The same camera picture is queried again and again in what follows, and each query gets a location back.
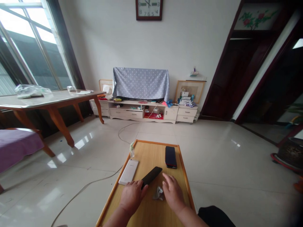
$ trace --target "cable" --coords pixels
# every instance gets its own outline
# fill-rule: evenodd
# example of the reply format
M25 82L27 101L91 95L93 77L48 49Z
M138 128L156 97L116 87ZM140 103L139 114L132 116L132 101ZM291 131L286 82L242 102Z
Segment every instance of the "cable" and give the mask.
M151 114L148 116L148 118L152 115L152 113L154 112L155 108L152 110L152 112L151 112Z
M126 143L128 143L129 145L130 145L130 143L129 142L127 142L127 141L125 141L125 140L123 140L123 139L121 139L121 137L120 137L120 131L122 130L122 129L124 129L124 128L126 128L127 126L125 126L125 127L123 127L123 128L121 128L119 131L118 131L118 137L119 137L119 139L120 140L122 140L122 141L124 141L124 142L126 142ZM68 206L68 204L70 204L70 202L71 201L73 201L73 199L74 198L76 198L81 192L83 192L84 191L84 189L86 189L90 184L92 184L92 183L95 183L95 182L98 182L98 181L101 181L101 180L105 180L105 179L108 179L108 178L111 178L112 176L114 176L114 175L116 175L119 171L120 171L120 169L117 171L117 172L115 172L113 175L110 175L109 177L106 177L106 178L102 178L102 179L99 179L99 180L95 180L95 181L92 181L92 182L90 182L90 183L88 183L87 185L85 185L66 205L65 205L65 207L63 207L63 209L58 213L58 215L57 215L57 217L54 219L54 221L53 221L53 223L51 224L51 226L50 227L54 227L54 224L55 224L55 222L56 222L56 220L58 219L58 217L60 216L60 214L64 211L64 209ZM64 225L60 225L60 226L57 226L57 227L68 227L66 224L64 224Z
M126 128L127 126L125 126L125 127L121 128L121 129L118 131L118 137L119 137L119 139L120 139L120 140L122 140L122 141L124 141L124 142L126 142L126 143L128 143L128 144L130 145L130 143L129 143L129 142L127 142L127 141L125 141L125 140L121 139L121 137L120 137L120 131L121 131L122 129Z

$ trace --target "coffee table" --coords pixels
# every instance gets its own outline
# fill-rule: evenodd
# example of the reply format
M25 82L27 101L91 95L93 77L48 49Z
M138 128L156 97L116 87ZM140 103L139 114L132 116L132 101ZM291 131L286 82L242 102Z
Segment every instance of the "coffee table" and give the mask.
M175 148L178 166L177 169L169 169L166 167L166 146ZM134 143L134 152L135 157L133 159L139 160L139 165L133 179L134 181L141 180L155 166L161 167L163 169L162 172L176 178L182 189L185 203L195 210L179 145L136 140ZM128 155L124 163L113 190L111 191L110 196L99 217L96 227L103 226L119 205L124 185L118 184L118 181L129 159L130 155ZM162 172L148 186L146 196L142 200L136 213L131 217L127 226L183 226L165 200L161 201L152 199L157 187L162 186L162 181L164 180Z

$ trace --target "wall clock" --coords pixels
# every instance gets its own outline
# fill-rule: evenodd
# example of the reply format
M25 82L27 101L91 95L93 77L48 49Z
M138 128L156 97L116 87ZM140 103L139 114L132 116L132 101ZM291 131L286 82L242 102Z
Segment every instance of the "wall clock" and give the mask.
M163 0L136 0L137 20L162 20Z

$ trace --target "tiled floor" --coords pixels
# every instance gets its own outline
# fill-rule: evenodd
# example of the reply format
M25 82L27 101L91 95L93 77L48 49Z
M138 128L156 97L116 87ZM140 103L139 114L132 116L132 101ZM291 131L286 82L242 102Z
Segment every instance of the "tiled floor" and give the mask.
M284 137L286 137L293 130L293 128L286 129L285 126L281 126L281 125L243 123L243 126L264 136L267 139L270 139L275 143L279 143Z
M0 175L0 226L50 226L59 211L87 183L115 173L129 146L118 130L134 121L89 117L69 127L70 148L61 133L46 139L56 153L43 151ZM196 208L216 205L236 226L284 226L298 198L298 176L271 162L277 148L230 122L139 123L121 138L179 144ZM95 226L118 174L90 185L74 199L55 226Z

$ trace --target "polka dot cloth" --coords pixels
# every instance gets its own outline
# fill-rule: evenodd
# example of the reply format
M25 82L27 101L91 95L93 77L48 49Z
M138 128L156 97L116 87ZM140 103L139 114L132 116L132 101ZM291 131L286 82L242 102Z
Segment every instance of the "polka dot cloth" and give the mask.
M168 101L168 70L114 67L113 96Z

